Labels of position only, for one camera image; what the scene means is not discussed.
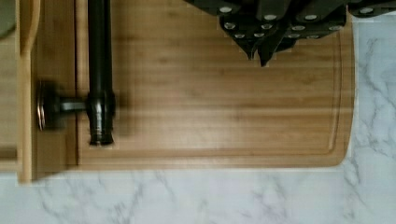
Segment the knife rivet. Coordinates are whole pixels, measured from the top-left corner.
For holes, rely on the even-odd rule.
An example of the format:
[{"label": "knife rivet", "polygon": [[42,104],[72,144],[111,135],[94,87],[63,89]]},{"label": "knife rivet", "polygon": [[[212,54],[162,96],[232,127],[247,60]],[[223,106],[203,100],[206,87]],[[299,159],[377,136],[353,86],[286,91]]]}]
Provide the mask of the knife rivet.
[{"label": "knife rivet", "polygon": [[306,21],[314,21],[314,20],[316,20],[317,18],[318,18],[317,15],[307,15],[307,16],[305,16],[305,20],[306,20]]},{"label": "knife rivet", "polygon": [[219,8],[219,11],[222,13],[229,13],[229,12],[233,11],[233,9],[231,7],[221,7],[221,8]]},{"label": "knife rivet", "polygon": [[242,39],[242,38],[245,37],[244,34],[235,34],[235,35],[233,35],[233,36],[235,36],[235,38],[237,38],[237,39]]},{"label": "knife rivet", "polygon": [[264,18],[267,21],[273,21],[273,20],[275,20],[277,18],[277,16],[276,15],[265,15]]},{"label": "knife rivet", "polygon": [[236,27],[235,23],[233,22],[226,22],[224,23],[224,28],[226,28],[227,30],[232,30]]},{"label": "knife rivet", "polygon": [[363,8],[361,8],[361,10],[359,10],[359,13],[360,14],[368,14],[373,11],[374,11],[374,9],[372,7],[363,7]]}]

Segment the wood grain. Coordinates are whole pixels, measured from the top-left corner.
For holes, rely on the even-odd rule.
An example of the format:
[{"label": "wood grain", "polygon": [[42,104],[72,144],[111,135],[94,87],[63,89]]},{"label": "wood grain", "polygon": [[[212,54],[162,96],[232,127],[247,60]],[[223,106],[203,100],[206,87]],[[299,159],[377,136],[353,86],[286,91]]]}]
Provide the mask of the wood grain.
[{"label": "wood grain", "polygon": [[[78,92],[88,93],[86,1],[77,0]],[[265,68],[217,19],[183,1],[112,1],[118,97],[109,148],[78,124],[77,169],[308,167],[347,151],[354,98],[351,24],[301,40]]]},{"label": "wood grain", "polygon": [[0,171],[17,170],[15,33],[0,39]]},{"label": "wood grain", "polygon": [[19,180],[30,182],[76,163],[75,120],[42,133],[36,123],[35,84],[56,81],[75,94],[74,0],[18,1]]}]

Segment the wooden cutting board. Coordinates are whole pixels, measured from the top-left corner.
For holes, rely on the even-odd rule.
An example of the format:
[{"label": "wooden cutting board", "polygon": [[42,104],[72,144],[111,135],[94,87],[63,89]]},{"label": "wooden cutting board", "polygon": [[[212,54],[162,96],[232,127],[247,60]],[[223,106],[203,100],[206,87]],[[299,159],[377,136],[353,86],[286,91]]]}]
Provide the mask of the wooden cutting board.
[{"label": "wooden cutting board", "polygon": [[[217,18],[184,1],[111,3],[115,144],[97,148],[88,144],[86,115],[57,132],[39,132],[36,122],[38,80],[57,82],[62,94],[88,93],[87,1],[17,1],[21,182],[70,169],[319,167],[345,157],[355,82],[350,23],[300,40],[261,68]],[[0,169],[9,169],[1,158]]]},{"label": "wooden cutting board", "polygon": [[[88,93],[86,1],[77,4],[78,92]],[[300,167],[338,164],[354,102],[351,24],[300,40],[261,68],[218,20],[180,0],[112,1],[115,145],[78,167]]]}]

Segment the marble countertop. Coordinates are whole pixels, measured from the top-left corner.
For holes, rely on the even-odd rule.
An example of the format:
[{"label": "marble countertop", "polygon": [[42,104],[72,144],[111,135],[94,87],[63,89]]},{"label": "marble countertop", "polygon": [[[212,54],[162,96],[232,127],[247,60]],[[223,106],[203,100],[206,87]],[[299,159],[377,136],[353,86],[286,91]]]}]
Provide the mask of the marble countertop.
[{"label": "marble countertop", "polygon": [[357,101],[341,165],[64,173],[17,187],[0,174],[0,223],[393,224],[396,16],[354,19]]}]

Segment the gray marble veining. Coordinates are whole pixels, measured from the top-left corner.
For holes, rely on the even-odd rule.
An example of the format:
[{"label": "gray marble veining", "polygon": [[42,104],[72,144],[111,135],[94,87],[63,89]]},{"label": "gray marble veining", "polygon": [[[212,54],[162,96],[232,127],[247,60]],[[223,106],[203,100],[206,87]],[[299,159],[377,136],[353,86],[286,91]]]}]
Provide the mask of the gray marble veining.
[{"label": "gray marble veining", "polygon": [[396,16],[354,20],[357,100],[343,163],[321,169],[65,173],[16,187],[0,223],[393,224]]}]

